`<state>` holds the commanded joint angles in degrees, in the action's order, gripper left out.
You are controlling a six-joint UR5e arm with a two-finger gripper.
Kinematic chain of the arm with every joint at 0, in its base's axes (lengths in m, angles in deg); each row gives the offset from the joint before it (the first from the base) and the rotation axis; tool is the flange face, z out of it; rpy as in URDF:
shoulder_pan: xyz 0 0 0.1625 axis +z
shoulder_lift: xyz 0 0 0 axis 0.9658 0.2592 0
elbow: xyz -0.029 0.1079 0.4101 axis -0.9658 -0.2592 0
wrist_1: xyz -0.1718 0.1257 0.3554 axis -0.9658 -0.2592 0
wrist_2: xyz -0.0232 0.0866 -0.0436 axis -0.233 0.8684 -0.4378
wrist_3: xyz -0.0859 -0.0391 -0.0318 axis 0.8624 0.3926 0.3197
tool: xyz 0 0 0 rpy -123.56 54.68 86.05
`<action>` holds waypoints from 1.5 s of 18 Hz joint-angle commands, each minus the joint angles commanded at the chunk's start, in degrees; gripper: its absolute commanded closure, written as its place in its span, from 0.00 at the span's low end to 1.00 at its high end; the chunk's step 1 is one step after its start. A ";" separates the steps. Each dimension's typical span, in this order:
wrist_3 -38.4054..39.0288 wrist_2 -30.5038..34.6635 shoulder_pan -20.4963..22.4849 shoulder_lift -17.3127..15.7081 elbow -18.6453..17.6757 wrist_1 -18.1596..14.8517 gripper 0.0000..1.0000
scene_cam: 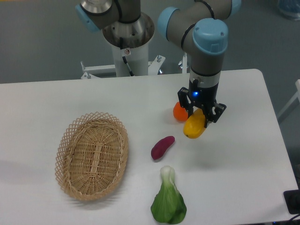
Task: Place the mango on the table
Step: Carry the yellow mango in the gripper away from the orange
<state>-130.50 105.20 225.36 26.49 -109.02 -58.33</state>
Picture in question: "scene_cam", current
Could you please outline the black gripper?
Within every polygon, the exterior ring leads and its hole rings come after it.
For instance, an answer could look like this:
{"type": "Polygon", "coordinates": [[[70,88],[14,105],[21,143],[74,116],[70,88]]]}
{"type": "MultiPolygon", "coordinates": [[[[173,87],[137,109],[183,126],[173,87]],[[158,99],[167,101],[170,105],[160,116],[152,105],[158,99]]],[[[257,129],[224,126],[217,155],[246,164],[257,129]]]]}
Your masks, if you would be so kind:
{"type": "Polygon", "coordinates": [[[205,128],[211,123],[216,123],[227,108],[226,105],[216,102],[220,74],[221,72],[203,76],[190,72],[189,88],[182,87],[178,91],[180,106],[186,110],[188,117],[194,113],[195,103],[204,105],[205,128]]]}

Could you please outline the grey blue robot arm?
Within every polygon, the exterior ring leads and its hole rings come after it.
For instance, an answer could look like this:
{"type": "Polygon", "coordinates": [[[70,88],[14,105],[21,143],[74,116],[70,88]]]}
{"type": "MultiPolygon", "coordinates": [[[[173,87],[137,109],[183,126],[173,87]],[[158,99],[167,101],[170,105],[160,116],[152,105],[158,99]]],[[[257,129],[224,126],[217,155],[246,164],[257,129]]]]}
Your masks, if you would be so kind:
{"type": "Polygon", "coordinates": [[[78,17],[92,32],[102,31],[114,51],[116,75],[148,74],[148,45],[158,31],[191,56],[189,86],[178,92],[189,117],[202,110],[205,124],[217,122],[226,106],[216,101],[220,73],[228,46],[224,20],[241,6],[239,0],[196,0],[185,10],[164,9],[154,23],[138,0],[82,0],[78,17]]]}

